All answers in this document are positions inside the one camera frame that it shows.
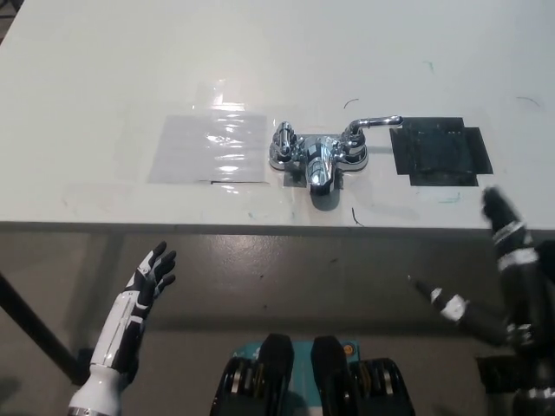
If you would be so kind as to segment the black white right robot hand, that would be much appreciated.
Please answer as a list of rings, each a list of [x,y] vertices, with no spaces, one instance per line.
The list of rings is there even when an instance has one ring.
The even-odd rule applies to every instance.
[[[546,348],[554,343],[554,314],[532,234],[495,186],[483,191],[482,212],[491,226],[503,316],[439,286],[411,276],[408,281],[445,320],[480,341],[515,350]]]

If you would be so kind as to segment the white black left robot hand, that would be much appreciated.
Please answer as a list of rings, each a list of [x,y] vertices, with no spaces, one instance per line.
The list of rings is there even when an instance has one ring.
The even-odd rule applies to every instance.
[[[177,253],[162,241],[150,250],[117,295],[90,364],[128,374],[138,363],[147,318],[164,289],[173,284]]]

